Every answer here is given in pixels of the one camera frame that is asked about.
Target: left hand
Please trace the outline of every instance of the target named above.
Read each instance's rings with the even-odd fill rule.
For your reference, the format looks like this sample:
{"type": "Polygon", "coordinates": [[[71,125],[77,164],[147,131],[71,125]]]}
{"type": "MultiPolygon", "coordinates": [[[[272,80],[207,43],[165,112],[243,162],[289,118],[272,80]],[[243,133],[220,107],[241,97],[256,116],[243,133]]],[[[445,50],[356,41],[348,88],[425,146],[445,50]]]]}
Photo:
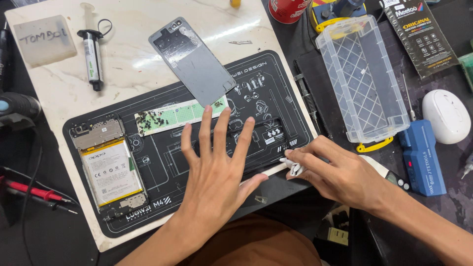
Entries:
{"type": "Polygon", "coordinates": [[[261,182],[268,179],[265,174],[257,174],[239,186],[255,121],[253,117],[246,120],[230,158],[226,150],[230,113],[230,108],[226,107],[220,114],[213,132],[212,149],[212,108],[205,107],[199,131],[200,158],[191,146],[190,124],[185,125],[181,135],[181,150],[190,171],[184,200],[175,216],[183,217],[186,223],[192,224],[192,231],[201,234],[198,240],[203,241],[202,244],[228,222],[261,182]]]}

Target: yellow bottle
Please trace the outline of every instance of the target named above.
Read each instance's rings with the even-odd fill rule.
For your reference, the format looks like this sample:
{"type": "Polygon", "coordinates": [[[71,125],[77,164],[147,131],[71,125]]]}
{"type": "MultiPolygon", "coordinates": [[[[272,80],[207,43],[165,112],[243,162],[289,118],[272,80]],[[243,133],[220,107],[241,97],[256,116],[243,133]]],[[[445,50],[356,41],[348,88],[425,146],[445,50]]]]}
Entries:
{"type": "Polygon", "coordinates": [[[241,5],[241,0],[230,0],[230,6],[237,8],[241,5]]]}

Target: yellow handle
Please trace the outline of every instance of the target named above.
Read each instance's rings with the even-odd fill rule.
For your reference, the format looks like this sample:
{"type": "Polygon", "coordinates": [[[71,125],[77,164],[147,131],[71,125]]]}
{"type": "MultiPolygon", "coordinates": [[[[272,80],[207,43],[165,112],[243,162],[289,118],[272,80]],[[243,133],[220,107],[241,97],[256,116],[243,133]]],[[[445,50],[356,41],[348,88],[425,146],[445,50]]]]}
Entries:
{"type": "Polygon", "coordinates": [[[383,148],[384,146],[390,144],[391,142],[393,141],[393,137],[389,137],[387,139],[385,139],[383,142],[380,142],[378,144],[375,144],[371,147],[368,147],[368,148],[365,148],[365,146],[363,145],[363,143],[360,143],[358,145],[358,147],[356,147],[356,151],[357,152],[368,152],[368,151],[376,151],[378,149],[381,149],[383,148]]]}
{"type": "Polygon", "coordinates": [[[328,25],[335,24],[336,22],[339,22],[340,20],[344,20],[344,19],[347,19],[347,18],[332,18],[330,20],[322,22],[319,25],[317,25],[317,27],[315,27],[315,31],[318,34],[320,34],[325,29],[325,27],[327,27],[328,25]]]}

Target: red probe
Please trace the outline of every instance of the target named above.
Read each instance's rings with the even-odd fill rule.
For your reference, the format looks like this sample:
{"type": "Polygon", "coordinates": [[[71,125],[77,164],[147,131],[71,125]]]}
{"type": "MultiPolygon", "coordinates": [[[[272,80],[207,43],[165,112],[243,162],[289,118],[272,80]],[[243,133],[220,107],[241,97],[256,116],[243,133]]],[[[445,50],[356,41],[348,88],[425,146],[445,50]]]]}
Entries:
{"type": "MultiPolygon", "coordinates": [[[[23,192],[26,192],[28,190],[27,185],[23,185],[21,183],[10,181],[10,180],[5,180],[5,182],[7,183],[7,185],[9,187],[11,187],[13,189],[23,191],[23,192]]],[[[65,201],[65,202],[70,202],[70,200],[65,199],[61,196],[58,196],[58,195],[54,194],[54,191],[52,191],[52,190],[46,191],[46,190],[42,190],[42,189],[39,189],[39,188],[32,187],[31,188],[31,194],[42,197],[46,201],[49,201],[49,199],[53,199],[53,200],[62,200],[62,201],[65,201]]]]}

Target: person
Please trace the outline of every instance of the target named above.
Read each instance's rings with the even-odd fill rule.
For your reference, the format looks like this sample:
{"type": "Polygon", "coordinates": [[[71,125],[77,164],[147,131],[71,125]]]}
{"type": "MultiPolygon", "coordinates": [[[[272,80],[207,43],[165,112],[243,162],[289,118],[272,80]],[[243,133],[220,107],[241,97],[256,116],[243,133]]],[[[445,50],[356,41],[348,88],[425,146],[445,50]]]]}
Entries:
{"type": "MultiPolygon", "coordinates": [[[[240,185],[254,118],[246,120],[229,157],[230,108],[223,110],[215,125],[213,149],[211,116],[212,109],[206,106],[199,131],[200,157],[191,146],[191,125],[183,129],[181,147],[190,171],[179,210],[118,265],[321,265],[311,241],[284,224],[255,214],[226,224],[268,176],[256,174],[240,185]]],[[[473,235],[414,200],[360,156],[323,136],[306,147],[286,150],[285,155],[307,168],[298,178],[310,182],[323,197],[400,227],[446,265],[473,265],[473,235]]]]}

